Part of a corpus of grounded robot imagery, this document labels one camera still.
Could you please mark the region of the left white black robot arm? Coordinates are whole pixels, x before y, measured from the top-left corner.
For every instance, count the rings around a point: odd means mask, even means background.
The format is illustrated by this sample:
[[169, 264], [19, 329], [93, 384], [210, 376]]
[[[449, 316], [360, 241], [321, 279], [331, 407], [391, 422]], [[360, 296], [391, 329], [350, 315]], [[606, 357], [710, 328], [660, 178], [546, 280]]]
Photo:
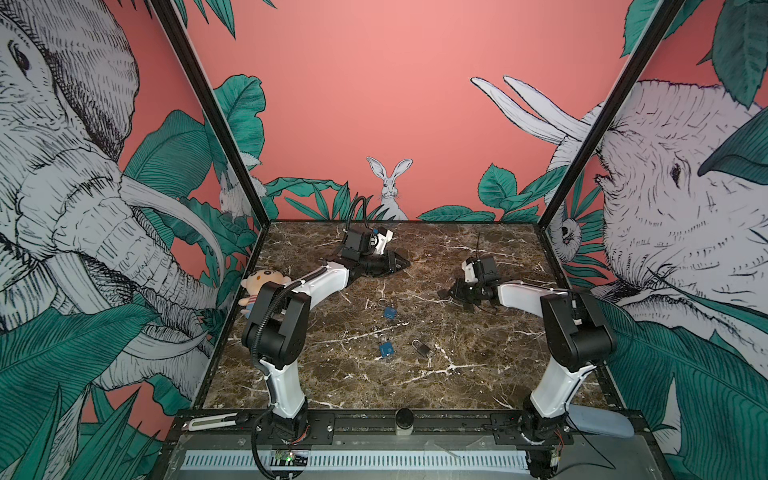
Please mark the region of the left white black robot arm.
[[297, 443], [310, 429], [298, 373], [310, 311], [360, 277], [406, 269], [410, 262], [387, 247], [392, 238], [388, 228], [353, 225], [346, 229], [339, 253], [310, 273], [292, 280], [267, 269], [241, 282], [248, 292], [239, 301], [246, 317], [241, 343], [264, 374], [271, 408], [267, 422], [283, 442]]

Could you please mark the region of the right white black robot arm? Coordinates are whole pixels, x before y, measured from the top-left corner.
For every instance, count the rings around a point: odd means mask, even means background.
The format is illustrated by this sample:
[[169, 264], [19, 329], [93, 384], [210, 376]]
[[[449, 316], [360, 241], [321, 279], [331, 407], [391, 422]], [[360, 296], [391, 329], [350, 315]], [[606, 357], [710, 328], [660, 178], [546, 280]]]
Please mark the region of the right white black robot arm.
[[519, 420], [526, 441], [542, 444], [566, 424], [568, 408], [586, 377], [616, 350], [612, 329], [595, 297], [586, 291], [504, 281], [491, 256], [469, 258], [461, 268], [463, 275], [439, 291], [440, 298], [453, 299], [468, 312], [487, 301], [543, 321], [550, 359]]

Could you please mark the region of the black padlock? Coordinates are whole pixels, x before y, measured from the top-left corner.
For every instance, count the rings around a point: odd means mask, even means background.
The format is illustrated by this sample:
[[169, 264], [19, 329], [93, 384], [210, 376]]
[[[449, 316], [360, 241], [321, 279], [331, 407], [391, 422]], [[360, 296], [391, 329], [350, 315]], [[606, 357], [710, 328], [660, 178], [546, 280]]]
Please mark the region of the black padlock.
[[423, 358], [429, 359], [433, 355], [432, 349], [427, 344], [423, 343], [418, 339], [414, 339], [411, 342], [411, 345], [416, 351], [416, 353]]

